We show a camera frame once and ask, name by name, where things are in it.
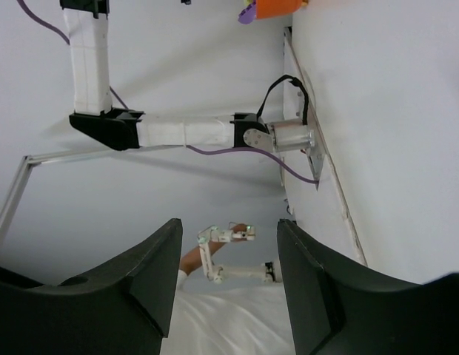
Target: metal frame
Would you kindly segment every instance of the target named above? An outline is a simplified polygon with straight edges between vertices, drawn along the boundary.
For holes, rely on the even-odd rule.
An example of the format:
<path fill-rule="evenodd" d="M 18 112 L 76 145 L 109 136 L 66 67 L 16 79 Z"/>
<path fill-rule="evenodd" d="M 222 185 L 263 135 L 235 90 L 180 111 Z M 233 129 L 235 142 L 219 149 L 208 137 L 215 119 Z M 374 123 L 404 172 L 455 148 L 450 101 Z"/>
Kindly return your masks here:
<path fill-rule="evenodd" d="M 150 152 L 155 150 L 174 148 L 175 146 L 151 146 L 134 150 L 132 152 Z M 57 152 L 46 155 L 26 155 L 21 159 L 13 182 L 10 184 L 6 200 L 0 213 L 0 251 L 6 238 L 10 224 L 13 221 L 22 194 L 32 174 L 33 168 L 51 163 L 67 163 L 77 160 L 88 160 L 111 155 L 125 155 L 127 152 L 117 152 L 109 148 L 88 149 L 82 151 Z"/>

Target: white shirt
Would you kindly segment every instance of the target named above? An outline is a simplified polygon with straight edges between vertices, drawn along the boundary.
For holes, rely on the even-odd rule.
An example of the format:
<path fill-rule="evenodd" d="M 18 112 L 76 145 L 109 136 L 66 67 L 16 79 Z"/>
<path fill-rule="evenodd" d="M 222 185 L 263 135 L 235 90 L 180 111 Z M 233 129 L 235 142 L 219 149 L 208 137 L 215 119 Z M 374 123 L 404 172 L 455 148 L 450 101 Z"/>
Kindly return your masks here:
<path fill-rule="evenodd" d="M 186 278 L 179 271 L 161 355 L 295 355 L 282 284 L 188 294 Z"/>

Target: purple cable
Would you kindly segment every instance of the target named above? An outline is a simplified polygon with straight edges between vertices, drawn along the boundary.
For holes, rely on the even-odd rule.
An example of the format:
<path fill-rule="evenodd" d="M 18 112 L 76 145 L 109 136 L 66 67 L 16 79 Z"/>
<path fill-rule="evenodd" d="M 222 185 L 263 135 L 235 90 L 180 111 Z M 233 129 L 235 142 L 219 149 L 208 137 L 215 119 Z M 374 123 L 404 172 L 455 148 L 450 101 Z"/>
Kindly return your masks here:
<path fill-rule="evenodd" d="M 58 29 L 57 27 L 55 27 L 55 26 L 49 24 L 48 22 L 45 22 L 41 18 L 39 18 L 35 13 L 33 13 L 30 10 L 30 8 L 25 4 L 24 0 L 17 0 L 17 3 L 21 7 L 21 9 L 32 20 L 34 20 L 35 22 L 37 22 L 41 26 L 44 26 L 45 28 L 55 32 L 57 35 L 59 35 L 65 41 L 65 43 L 67 43 L 67 45 L 70 46 L 70 40 L 68 39 L 67 35 L 65 35 L 62 31 L 60 31 L 60 29 Z M 112 87 L 110 87 L 110 91 L 116 97 L 116 99 L 119 101 L 119 103 L 121 105 L 123 105 L 123 107 L 125 109 L 128 109 L 127 105 L 124 103 L 124 101 L 122 101 L 122 99 L 119 97 L 119 95 L 116 93 L 116 91 L 114 91 L 114 89 Z M 315 185 L 318 183 L 318 181 L 316 181 L 316 180 L 310 180 L 310 179 L 307 179 L 306 177 L 303 177 L 302 175 L 300 175 L 297 172 L 295 172 L 294 170 L 292 170 L 281 159 L 279 159 L 279 158 L 275 157 L 274 155 L 272 155 L 271 153 L 268 153 L 268 152 L 266 152 L 264 150 L 261 150 L 261 149 L 257 149 L 257 148 L 228 148 L 228 149 L 212 150 L 212 151 L 208 152 L 208 151 L 205 151 L 205 150 L 201 150 L 201 149 L 195 148 L 194 146 L 187 146 L 187 148 L 192 150 L 192 151 L 194 151 L 194 152 L 196 152 L 196 153 L 198 153 L 198 154 L 202 154 L 202 155 L 220 155 L 220 154 L 237 153 L 237 152 L 258 153 L 258 154 L 261 154 L 261 155 L 265 155 L 268 158 L 270 158 L 273 161 L 275 161 L 277 164 L 282 166 L 285 170 L 287 170 L 287 172 L 289 174 L 293 175 L 295 178 L 297 178 L 297 179 L 299 179 L 299 180 L 301 180 L 301 181 L 303 181 L 305 183 L 313 183 Z"/>
<path fill-rule="evenodd" d="M 220 154 L 226 154 L 226 153 L 237 153 L 237 152 L 253 152 L 253 153 L 258 153 L 261 155 L 265 155 L 268 158 L 272 159 L 275 161 L 277 164 L 282 166 L 289 174 L 291 174 L 293 177 L 305 182 L 305 183 L 313 183 L 314 185 L 318 184 L 318 181 L 316 180 L 310 180 L 306 177 L 303 177 L 302 175 L 298 174 L 290 166 L 285 164 L 281 159 L 275 157 L 271 153 L 266 152 L 265 150 L 262 149 L 257 149 L 257 148 L 227 148 L 227 149 L 219 149 L 219 150 L 212 150 L 212 151 L 207 151 L 207 150 L 201 150 L 199 148 L 195 148 L 194 146 L 187 146 L 188 149 L 194 151 L 195 153 L 202 154 L 202 155 L 220 155 Z"/>
<path fill-rule="evenodd" d="M 48 30 L 51 30 L 53 32 L 55 32 L 57 35 L 59 35 L 61 37 L 61 39 L 63 39 L 65 41 L 65 43 L 67 45 L 70 46 L 70 40 L 68 39 L 67 35 L 65 35 L 62 31 L 60 31 L 60 29 L 58 29 L 57 27 L 53 26 L 52 24 L 49 24 L 48 22 L 42 20 L 40 17 L 38 17 L 35 13 L 32 12 L 32 10 L 26 5 L 25 1 L 24 0 L 17 0 L 17 3 L 19 4 L 19 6 L 21 7 L 21 9 L 32 19 L 34 20 L 35 22 L 37 22 L 38 24 L 40 24 L 41 26 L 44 26 L 45 28 L 47 28 Z M 124 101 L 122 101 L 122 99 L 119 97 L 118 93 L 116 91 L 114 91 L 114 89 L 112 87 L 110 87 L 110 91 L 111 93 L 115 96 L 115 98 L 119 101 L 119 103 L 121 105 L 123 105 L 123 107 L 125 109 L 129 109 L 129 107 L 126 106 L 126 104 L 124 103 Z"/>

